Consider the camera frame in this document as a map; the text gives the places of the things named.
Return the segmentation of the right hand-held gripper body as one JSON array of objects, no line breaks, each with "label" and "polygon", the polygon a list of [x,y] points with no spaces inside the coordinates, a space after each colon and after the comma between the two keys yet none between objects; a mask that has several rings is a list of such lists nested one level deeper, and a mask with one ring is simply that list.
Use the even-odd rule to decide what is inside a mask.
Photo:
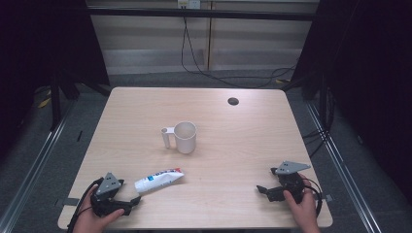
[{"label": "right hand-held gripper body", "polygon": [[303,198],[305,185],[299,172],[309,169],[310,165],[285,160],[277,168],[278,175],[275,176],[278,178],[280,186],[269,189],[269,194],[266,195],[268,200],[270,202],[284,201],[283,191],[287,190],[292,194],[295,202],[300,203]]}]

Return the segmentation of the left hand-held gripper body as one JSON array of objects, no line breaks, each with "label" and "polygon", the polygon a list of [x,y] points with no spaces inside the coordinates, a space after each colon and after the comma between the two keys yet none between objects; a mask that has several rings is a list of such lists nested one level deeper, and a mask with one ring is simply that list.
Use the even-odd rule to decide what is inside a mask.
[{"label": "left hand-held gripper body", "polygon": [[112,173],[103,178],[90,197],[91,207],[97,216],[107,216],[118,209],[124,209],[124,216],[130,215],[132,208],[129,202],[114,199],[120,189],[119,180]]}]

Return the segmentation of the white toothpaste tube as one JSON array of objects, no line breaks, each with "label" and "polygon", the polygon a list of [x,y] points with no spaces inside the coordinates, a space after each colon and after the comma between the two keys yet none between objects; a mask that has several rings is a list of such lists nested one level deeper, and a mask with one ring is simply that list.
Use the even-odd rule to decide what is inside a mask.
[{"label": "white toothpaste tube", "polygon": [[180,168],[163,170],[137,181],[134,186],[142,194],[169,185],[184,175]]}]

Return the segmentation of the person's right hand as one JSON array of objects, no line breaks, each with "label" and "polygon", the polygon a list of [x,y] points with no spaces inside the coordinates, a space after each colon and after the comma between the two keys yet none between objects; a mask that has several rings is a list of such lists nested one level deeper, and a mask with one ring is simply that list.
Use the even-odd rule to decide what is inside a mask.
[{"label": "person's right hand", "polygon": [[284,197],[290,207],[293,219],[302,233],[321,233],[317,222],[316,202],[313,191],[310,189],[311,184],[305,176],[300,175],[300,177],[306,185],[303,191],[302,201],[297,204],[292,194],[287,190],[283,191]]}]

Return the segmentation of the person's left hand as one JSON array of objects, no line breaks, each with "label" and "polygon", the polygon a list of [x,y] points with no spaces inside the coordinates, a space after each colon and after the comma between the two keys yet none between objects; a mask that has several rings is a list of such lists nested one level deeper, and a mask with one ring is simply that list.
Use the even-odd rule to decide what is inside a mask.
[{"label": "person's left hand", "polygon": [[94,185],[87,192],[86,197],[77,212],[78,218],[73,227],[73,233],[103,233],[109,224],[123,215],[124,209],[118,209],[107,216],[97,216],[94,213],[90,202],[90,197],[96,188],[97,185]]}]

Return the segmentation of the black metal stand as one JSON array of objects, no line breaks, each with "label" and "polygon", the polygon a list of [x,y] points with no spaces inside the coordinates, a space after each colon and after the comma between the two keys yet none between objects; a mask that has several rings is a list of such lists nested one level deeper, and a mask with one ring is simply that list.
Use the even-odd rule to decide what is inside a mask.
[{"label": "black metal stand", "polygon": [[56,73],[54,73],[51,76],[51,111],[52,111],[51,131],[53,131],[61,121],[60,92],[59,92],[58,75]]}]

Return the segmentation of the black curtain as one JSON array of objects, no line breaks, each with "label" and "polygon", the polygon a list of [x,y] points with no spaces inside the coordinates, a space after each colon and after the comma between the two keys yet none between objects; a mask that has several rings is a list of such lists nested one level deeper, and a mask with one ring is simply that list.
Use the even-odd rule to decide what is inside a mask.
[{"label": "black curtain", "polygon": [[292,79],[325,83],[412,204],[412,0],[319,0]]},{"label": "black curtain", "polygon": [[75,99],[77,83],[110,83],[86,0],[0,0],[0,161],[41,86]]}]

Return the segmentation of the black horizontal metal bar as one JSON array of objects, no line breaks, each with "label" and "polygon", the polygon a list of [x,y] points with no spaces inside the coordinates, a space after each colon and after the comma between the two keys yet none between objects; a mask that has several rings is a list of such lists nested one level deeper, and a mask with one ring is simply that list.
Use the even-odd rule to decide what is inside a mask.
[{"label": "black horizontal metal bar", "polygon": [[131,17],[207,17],[207,18],[240,18],[267,20],[314,21],[319,17],[314,14],[268,13],[221,10],[179,10],[179,9],[129,9],[92,7],[86,11],[99,16],[131,16]]}]

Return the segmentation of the metal floor rail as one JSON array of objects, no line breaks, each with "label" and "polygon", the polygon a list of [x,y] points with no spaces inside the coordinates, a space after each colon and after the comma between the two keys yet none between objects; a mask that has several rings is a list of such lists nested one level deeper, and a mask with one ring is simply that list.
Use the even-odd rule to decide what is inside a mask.
[{"label": "metal floor rail", "polygon": [[370,206],[361,194],[361,191],[350,170],[348,169],[337,145],[334,143],[330,134],[327,133],[325,128],[322,126],[320,113],[316,106],[311,102],[306,102],[306,106],[317,128],[317,133],[321,136],[326,150],[355,206],[355,209],[357,210],[358,215],[360,216],[360,220],[362,221],[367,233],[383,233],[375,215],[370,209]]},{"label": "metal floor rail", "polygon": [[11,233],[64,128],[52,129],[52,111],[34,108],[18,129],[16,142],[0,162],[0,233]]}]

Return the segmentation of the white wall power outlet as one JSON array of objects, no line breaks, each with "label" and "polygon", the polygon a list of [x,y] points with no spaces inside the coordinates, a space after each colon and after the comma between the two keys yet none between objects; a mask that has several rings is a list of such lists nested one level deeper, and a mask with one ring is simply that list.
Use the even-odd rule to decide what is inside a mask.
[{"label": "white wall power outlet", "polygon": [[201,9],[200,0],[177,0],[177,5],[179,9],[190,9],[190,10],[200,10]]}]

